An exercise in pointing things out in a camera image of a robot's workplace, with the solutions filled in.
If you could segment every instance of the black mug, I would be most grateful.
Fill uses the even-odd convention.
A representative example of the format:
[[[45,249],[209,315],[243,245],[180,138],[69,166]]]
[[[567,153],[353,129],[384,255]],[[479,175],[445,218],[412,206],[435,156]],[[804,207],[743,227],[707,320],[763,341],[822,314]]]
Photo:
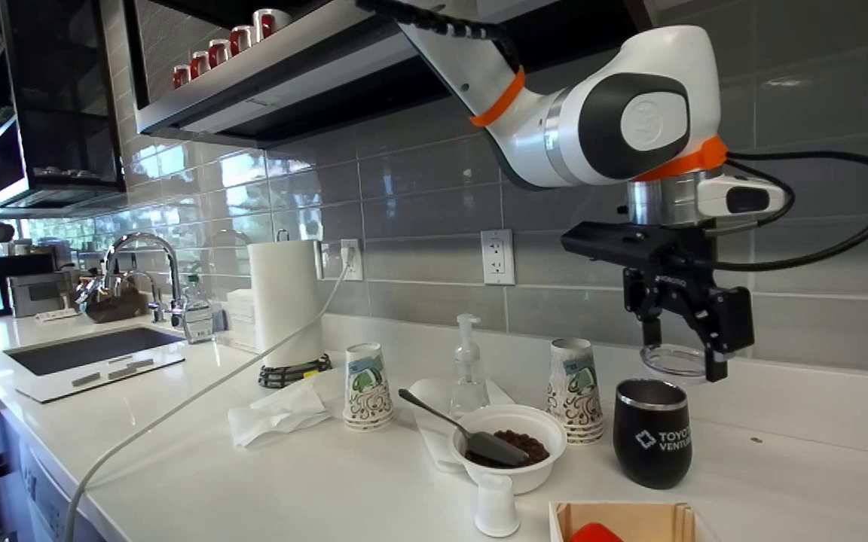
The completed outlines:
[[[661,379],[624,379],[615,389],[615,454],[640,486],[677,486],[694,463],[684,391]]]

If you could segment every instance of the electrical outlet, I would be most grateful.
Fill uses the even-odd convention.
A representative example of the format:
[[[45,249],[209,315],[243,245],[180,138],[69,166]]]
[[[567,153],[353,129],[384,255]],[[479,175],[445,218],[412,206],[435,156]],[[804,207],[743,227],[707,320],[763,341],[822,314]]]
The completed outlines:
[[[514,248],[508,229],[481,232],[485,284],[514,284]]]
[[[363,252],[358,239],[339,239],[339,274],[342,281],[363,281]]]

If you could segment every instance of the robotic arm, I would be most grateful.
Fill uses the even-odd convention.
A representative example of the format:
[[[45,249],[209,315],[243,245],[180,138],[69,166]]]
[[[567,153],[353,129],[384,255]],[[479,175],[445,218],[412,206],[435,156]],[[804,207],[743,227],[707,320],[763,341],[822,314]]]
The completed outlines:
[[[624,267],[624,305],[642,322],[642,359],[658,367],[677,353],[662,345],[662,314],[681,315],[701,351],[705,379],[753,345],[749,291],[711,276],[713,220],[776,218],[789,194],[763,177],[727,175],[716,137],[713,52],[699,27],[644,30],[585,82],[558,93],[523,89],[523,69],[488,35],[473,0],[358,0],[387,12],[471,108],[508,175],[526,187],[626,183],[626,222],[580,222],[568,252]]]

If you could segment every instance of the wall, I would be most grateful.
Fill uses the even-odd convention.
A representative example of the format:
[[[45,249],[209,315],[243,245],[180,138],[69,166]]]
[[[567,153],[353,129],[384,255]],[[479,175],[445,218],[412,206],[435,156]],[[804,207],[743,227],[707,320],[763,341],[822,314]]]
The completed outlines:
[[[695,21],[713,35],[723,80],[723,137],[737,152],[843,148],[868,153],[868,6],[857,0],[694,0],[662,21]],[[198,41],[170,12],[148,6],[170,50]],[[502,181],[464,111],[431,104],[275,152],[131,137],[122,17],[105,0],[105,32],[129,166],[129,206],[105,218],[31,222],[31,232],[105,248],[125,229],[154,229],[198,258],[214,294],[246,286],[246,245],[360,239],[363,281],[342,284],[332,314],[451,327],[481,315],[513,336],[585,336],[636,345],[622,309],[619,267],[559,252],[579,220],[615,218],[622,187],[526,194]],[[543,75],[564,85],[599,68],[580,62]],[[723,258],[776,258],[822,248],[868,218],[868,171],[831,162],[770,166],[793,177],[793,220],[723,239]],[[514,286],[479,284],[479,229],[514,229]],[[868,245],[776,274],[736,274],[753,289],[757,359],[868,367]]]

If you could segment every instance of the sink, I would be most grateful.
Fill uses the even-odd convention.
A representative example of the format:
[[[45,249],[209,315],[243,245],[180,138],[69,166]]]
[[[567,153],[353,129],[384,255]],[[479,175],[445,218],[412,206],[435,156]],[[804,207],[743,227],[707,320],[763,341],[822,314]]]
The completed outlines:
[[[78,341],[63,345],[45,345],[31,351],[6,351],[8,359],[15,359],[21,367],[28,367],[37,378],[72,372],[92,362],[107,362],[116,355],[131,355],[142,351],[157,351],[165,345],[180,345],[177,336],[161,336],[157,330],[122,330],[112,336],[91,336]]]

